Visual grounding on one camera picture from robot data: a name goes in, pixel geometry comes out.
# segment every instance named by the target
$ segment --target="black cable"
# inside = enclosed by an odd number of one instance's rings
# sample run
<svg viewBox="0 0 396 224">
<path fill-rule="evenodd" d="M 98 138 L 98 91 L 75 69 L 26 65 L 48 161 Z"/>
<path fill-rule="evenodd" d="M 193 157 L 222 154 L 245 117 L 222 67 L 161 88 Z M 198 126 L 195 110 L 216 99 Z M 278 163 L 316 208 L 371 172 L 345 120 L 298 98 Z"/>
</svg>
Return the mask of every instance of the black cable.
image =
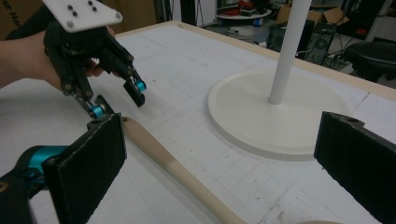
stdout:
<svg viewBox="0 0 396 224">
<path fill-rule="evenodd" d="M 330 59 L 329 55 L 332 55 L 332 54 L 333 54 L 334 56 L 332 57 L 332 59 L 331 59 L 330 62 L 328 63 L 328 62 L 326 61 L 326 59 Z M 331 54 L 328 54 L 328 55 L 326 56 L 326 59 L 324 60 L 323 63 L 324 63 L 328 68 L 331 68 L 331 69 L 334 69 L 334 67 L 337 66 L 337 63 L 342 64 L 342 65 L 345 65 L 342 61 L 340 61 L 340 59 L 342 59 L 343 54 L 344 54 L 344 51 L 343 51 L 343 50 L 337 50 L 337 51 L 335 51 L 335 52 L 333 52 L 333 53 L 331 53 Z"/>
<path fill-rule="evenodd" d="M 201 21 L 202 21 L 202 28 L 205 28 L 205 25 L 204 25 L 204 16 L 203 16 L 203 14 L 202 14 L 202 8 L 201 8 L 201 0 L 198 0 L 197 1 L 197 12 L 196 12 L 196 19 L 195 19 L 195 25 L 197 26 L 198 25 L 198 9 L 200 10 L 200 12 L 201 12 Z"/>
<path fill-rule="evenodd" d="M 171 11 L 171 20 L 173 20 L 173 12 L 175 9 L 175 0 L 172 0 L 172 11 Z"/>
<path fill-rule="evenodd" d="M 355 37 L 351 37 L 348 42 L 346 42 L 346 46 L 344 47 L 343 51 L 347 49 L 347 46 L 349 45 L 350 41 L 352 41 Z"/>
</svg>

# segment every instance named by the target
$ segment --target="human hand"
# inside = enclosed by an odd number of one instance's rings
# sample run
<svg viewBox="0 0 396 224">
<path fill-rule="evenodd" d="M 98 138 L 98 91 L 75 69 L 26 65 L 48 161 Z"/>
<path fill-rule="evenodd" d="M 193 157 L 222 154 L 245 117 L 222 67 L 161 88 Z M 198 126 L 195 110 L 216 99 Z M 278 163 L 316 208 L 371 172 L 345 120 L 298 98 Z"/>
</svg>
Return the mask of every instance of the human hand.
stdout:
<svg viewBox="0 0 396 224">
<path fill-rule="evenodd" d="M 61 80 L 44 51 L 45 32 L 22 39 L 0 42 L 0 88 L 23 78 L 40 79 L 61 90 Z M 104 70 L 93 60 L 85 64 L 87 77 L 98 77 Z"/>
</svg>

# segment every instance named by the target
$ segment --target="white stand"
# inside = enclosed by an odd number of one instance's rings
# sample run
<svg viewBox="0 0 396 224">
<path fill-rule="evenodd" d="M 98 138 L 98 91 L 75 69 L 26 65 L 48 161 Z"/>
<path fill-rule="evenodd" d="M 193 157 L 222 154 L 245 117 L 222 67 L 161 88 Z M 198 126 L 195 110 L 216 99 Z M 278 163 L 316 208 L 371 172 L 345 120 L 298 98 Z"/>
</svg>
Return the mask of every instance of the white stand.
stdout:
<svg viewBox="0 0 396 224">
<path fill-rule="evenodd" d="M 283 161 L 313 160 L 322 111 L 350 114 L 332 90 L 306 77 L 290 77 L 310 3 L 293 2 L 275 75 L 268 70 L 236 74 L 209 93 L 213 124 L 244 150 Z"/>
<path fill-rule="evenodd" d="M 122 15 L 98 1 L 43 0 L 56 20 L 69 33 L 122 22 Z"/>
</svg>

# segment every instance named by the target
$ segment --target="black chair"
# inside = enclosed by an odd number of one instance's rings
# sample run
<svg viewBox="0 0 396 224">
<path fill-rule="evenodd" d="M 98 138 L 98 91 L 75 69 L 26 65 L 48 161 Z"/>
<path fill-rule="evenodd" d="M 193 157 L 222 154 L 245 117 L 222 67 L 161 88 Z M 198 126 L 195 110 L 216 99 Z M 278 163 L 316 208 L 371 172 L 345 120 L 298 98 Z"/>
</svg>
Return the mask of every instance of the black chair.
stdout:
<svg viewBox="0 0 396 224">
<path fill-rule="evenodd" d="M 344 56 L 352 63 L 357 75 L 377 82 L 386 75 L 387 80 L 396 78 L 396 44 L 383 42 L 360 42 L 346 48 Z"/>
</svg>

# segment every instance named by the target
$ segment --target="round white base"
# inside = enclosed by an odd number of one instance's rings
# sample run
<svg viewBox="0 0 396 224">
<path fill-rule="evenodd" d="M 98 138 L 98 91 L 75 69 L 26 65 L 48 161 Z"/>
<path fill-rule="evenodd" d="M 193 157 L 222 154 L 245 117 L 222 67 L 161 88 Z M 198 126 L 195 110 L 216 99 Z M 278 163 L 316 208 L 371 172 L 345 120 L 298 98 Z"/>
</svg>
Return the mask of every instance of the round white base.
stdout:
<svg viewBox="0 0 396 224">
<path fill-rule="evenodd" d="M 313 160 L 323 111 L 350 116 L 346 103 L 316 81 L 290 74 L 282 104 L 269 96 L 275 71 L 250 71 L 224 78 L 209 93 L 209 117 L 231 143 L 282 161 Z"/>
</svg>

